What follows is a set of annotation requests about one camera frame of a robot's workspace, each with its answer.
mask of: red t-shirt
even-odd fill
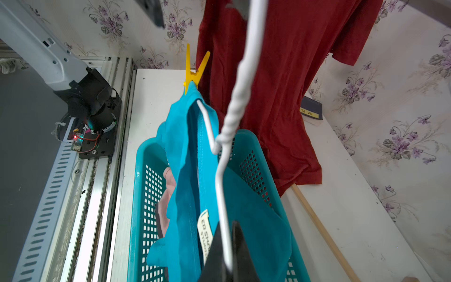
[[[382,0],[269,0],[262,54],[240,127],[258,137],[279,195],[293,183],[321,183],[299,112],[302,97],[328,52],[355,64],[381,5]],[[247,22],[231,6],[231,0],[207,0],[197,49],[197,67],[212,53],[199,90],[221,125],[246,39]]]

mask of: white metal hanger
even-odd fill
[[[222,150],[218,168],[216,170],[215,188],[224,262],[229,272],[232,272],[233,268],[233,255],[229,219],[227,216],[226,200],[224,198],[223,176],[232,151],[232,140],[236,135],[239,123],[243,118],[244,111],[246,110],[246,106],[248,105],[251,96],[251,86],[255,73],[257,72],[257,66],[262,51],[267,6],[268,0],[250,1],[244,56],[238,64],[232,98],[227,108],[227,114],[224,118],[224,125],[222,126],[221,133],[218,134],[216,139],[214,138],[208,112],[202,102],[197,100],[197,105],[202,112],[207,128],[210,149],[215,155],[219,154]]]

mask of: floral wallpaper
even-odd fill
[[[75,55],[131,56],[138,68],[147,69],[185,68],[186,44],[197,49],[205,8],[205,0],[161,0],[162,29],[133,0],[24,2]]]
[[[451,281],[451,28],[384,1],[355,66],[308,93],[434,281]]]
[[[162,29],[132,0],[24,1],[74,54],[145,69],[184,69],[205,6],[160,0]],[[308,93],[432,279],[450,281],[451,29],[408,2],[384,1],[356,65],[327,56]]]

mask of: white shelf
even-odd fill
[[[136,152],[156,136],[170,106],[183,94],[184,79],[184,70],[137,71],[111,281],[127,279]],[[400,282],[405,276],[431,281],[327,121],[318,127],[306,123],[305,128],[322,165],[323,184],[301,190],[361,281]],[[282,202],[312,281],[349,281],[293,191]]]

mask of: teal cloth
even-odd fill
[[[210,151],[196,100],[206,107],[216,136],[216,112],[205,104],[193,82],[187,94],[171,106],[157,132],[157,142],[166,151],[177,186],[168,204],[166,236],[151,246],[147,264],[168,267],[171,282],[197,281],[200,276],[200,213],[208,210],[213,234],[219,222],[215,191],[218,160]],[[260,280],[284,281],[291,255],[290,227],[229,168],[224,173],[224,192],[230,227],[233,220],[240,222]]]

